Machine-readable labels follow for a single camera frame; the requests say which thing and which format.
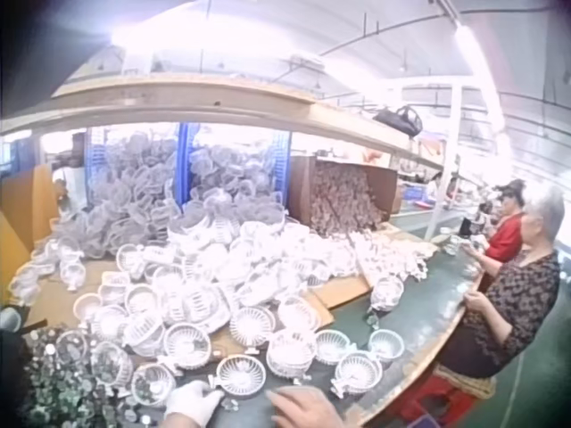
woman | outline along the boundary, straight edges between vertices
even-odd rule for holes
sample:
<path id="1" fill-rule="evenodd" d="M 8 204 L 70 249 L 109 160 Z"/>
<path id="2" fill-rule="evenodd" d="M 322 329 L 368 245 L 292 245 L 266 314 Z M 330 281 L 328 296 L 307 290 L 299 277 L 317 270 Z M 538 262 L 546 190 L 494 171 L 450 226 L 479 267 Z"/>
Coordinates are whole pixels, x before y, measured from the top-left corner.
<path id="1" fill-rule="evenodd" d="M 443 173 L 437 172 L 434 176 L 430 179 L 428 184 L 426 185 L 426 194 L 425 199 L 427 202 L 435 203 L 436 196 L 438 194 L 438 188 L 440 187 L 440 183 L 443 180 Z"/>
<path id="2" fill-rule="evenodd" d="M 565 215 L 556 187 L 527 193 L 521 237 L 529 249 L 511 262 L 465 247 L 494 279 L 487 294 L 468 292 L 468 312 L 439 356 L 450 370 L 475 378 L 500 372 L 533 340 L 557 299 L 559 263 L 553 248 Z"/>
<path id="3" fill-rule="evenodd" d="M 501 220 L 496 233 L 488 243 L 484 242 L 485 255 L 501 263 L 516 257 L 521 250 L 521 217 L 523 215 L 525 184 L 522 180 L 513 180 L 501 188 Z M 486 292 L 493 278 L 484 274 L 478 290 Z"/>

blue crate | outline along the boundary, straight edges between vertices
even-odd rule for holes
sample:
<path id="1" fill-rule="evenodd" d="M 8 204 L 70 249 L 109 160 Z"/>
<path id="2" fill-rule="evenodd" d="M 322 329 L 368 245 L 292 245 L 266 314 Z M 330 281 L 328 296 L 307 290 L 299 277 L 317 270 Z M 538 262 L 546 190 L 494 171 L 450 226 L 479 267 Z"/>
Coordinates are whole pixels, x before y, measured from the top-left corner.
<path id="1" fill-rule="evenodd" d="M 86 195 L 87 204 L 91 205 L 93 195 L 90 192 L 92 177 L 99 169 L 107 166 L 105 158 L 106 135 L 103 127 L 90 128 L 84 146 L 84 164 L 86 169 Z"/>
<path id="2" fill-rule="evenodd" d="M 405 201 L 422 201 L 425 195 L 425 187 L 419 185 L 407 185 L 402 193 Z"/>
<path id="3" fill-rule="evenodd" d="M 276 178 L 276 191 L 282 193 L 284 205 L 287 204 L 287 190 L 289 186 L 289 153 L 291 144 L 291 132 L 274 131 L 270 150 L 275 160 L 274 177 Z"/>
<path id="4" fill-rule="evenodd" d="M 190 154 L 194 150 L 194 138 L 200 131 L 200 123 L 181 123 L 178 127 L 177 170 L 175 172 L 175 200 L 182 207 L 190 199 Z"/>
<path id="5" fill-rule="evenodd" d="M 190 154 L 195 149 L 194 137 L 200 131 L 199 123 L 182 123 L 178 132 L 178 158 L 177 178 L 175 184 L 175 198 L 178 205 L 183 205 L 190 200 L 190 188 L 192 173 L 190 172 Z M 274 177 L 276 178 L 275 190 L 282 193 L 283 203 L 287 203 L 287 191 L 289 186 L 289 159 L 292 133 L 289 131 L 275 130 L 272 136 L 269 150 L 274 158 Z"/>

worker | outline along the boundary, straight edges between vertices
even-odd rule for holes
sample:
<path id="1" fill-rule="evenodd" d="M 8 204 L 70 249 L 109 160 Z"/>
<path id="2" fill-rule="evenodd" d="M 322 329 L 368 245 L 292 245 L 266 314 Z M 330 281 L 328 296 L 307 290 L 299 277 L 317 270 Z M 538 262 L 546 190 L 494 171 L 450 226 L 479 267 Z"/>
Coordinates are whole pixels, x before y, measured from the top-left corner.
<path id="1" fill-rule="evenodd" d="M 425 193 L 426 202 L 436 203 L 436 196 L 438 194 L 438 188 L 440 187 L 440 183 L 442 182 L 442 180 L 443 180 L 442 171 L 437 172 L 430 179 L 430 181 L 426 185 L 426 193 Z"/>
<path id="2" fill-rule="evenodd" d="M 485 248 L 485 256 L 506 263 L 514 259 L 521 250 L 522 238 L 520 233 L 523 216 L 525 183 L 523 180 L 513 180 L 500 188 L 501 219 L 490 241 L 481 239 L 478 242 Z M 486 292 L 493 278 L 484 274 L 478 290 Z"/>
<path id="3" fill-rule="evenodd" d="M 222 391 L 213 391 L 207 383 L 201 381 L 193 381 L 177 388 L 167 400 L 161 428 L 204 428 L 223 396 Z M 267 391 L 266 396 L 277 411 L 271 420 L 278 428 L 348 426 L 325 394 L 317 388 L 286 386 L 276 391 Z"/>
<path id="4" fill-rule="evenodd" d="M 486 294 L 464 296 L 468 311 L 438 358 L 443 366 L 460 375 L 489 378 L 534 340 L 558 295 L 560 267 L 553 245 L 564 216 L 557 187 L 526 191 L 521 238 L 528 248 L 503 264 L 463 246 L 493 282 Z"/>
<path id="5" fill-rule="evenodd" d="M 430 179 L 430 181 L 426 185 L 425 202 L 428 202 L 433 205 L 436 203 L 436 198 L 438 196 L 438 189 L 440 188 L 440 184 L 442 183 L 442 181 L 443 181 L 442 171 L 434 174 L 434 176 Z M 445 207 L 447 207 L 452 200 L 452 196 L 454 195 L 454 189 L 456 188 L 457 181 L 458 178 L 453 177 L 449 183 L 448 188 L 446 189 L 446 194 L 444 195 Z"/>

metal rod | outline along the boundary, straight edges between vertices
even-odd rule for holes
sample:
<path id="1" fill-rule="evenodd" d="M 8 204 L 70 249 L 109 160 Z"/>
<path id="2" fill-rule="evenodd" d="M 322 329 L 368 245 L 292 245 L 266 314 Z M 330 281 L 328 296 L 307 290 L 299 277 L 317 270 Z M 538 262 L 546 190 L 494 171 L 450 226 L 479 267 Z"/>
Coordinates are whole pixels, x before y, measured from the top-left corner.
<path id="1" fill-rule="evenodd" d="M 436 224 L 438 223 L 438 218 L 443 210 L 444 198 L 446 196 L 446 191 L 448 190 L 448 184 L 450 183 L 452 176 L 452 169 L 454 168 L 454 162 L 456 161 L 456 153 L 458 151 L 458 139 L 460 132 L 460 119 L 462 115 L 462 86 L 454 85 L 452 87 L 451 95 L 451 115 L 450 115 L 450 126 L 448 132 L 448 138 L 446 139 L 446 148 L 444 150 L 444 169 L 443 177 L 440 182 L 440 187 L 438 189 L 438 194 L 436 196 L 436 204 L 434 206 L 434 211 L 430 222 L 428 223 L 428 228 L 426 229 L 425 241 L 430 241 L 434 231 L 436 229 Z"/>

white glove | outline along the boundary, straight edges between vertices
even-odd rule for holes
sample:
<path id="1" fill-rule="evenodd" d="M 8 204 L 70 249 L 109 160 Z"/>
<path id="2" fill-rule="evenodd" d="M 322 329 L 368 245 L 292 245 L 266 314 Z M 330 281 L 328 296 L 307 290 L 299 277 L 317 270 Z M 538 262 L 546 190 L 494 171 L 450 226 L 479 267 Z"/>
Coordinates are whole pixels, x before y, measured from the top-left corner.
<path id="1" fill-rule="evenodd" d="M 192 381 L 170 393 L 164 416 L 180 413 L 204 428 L 222 397 L 224 392 L 213 391 L 208 383 Z"/>

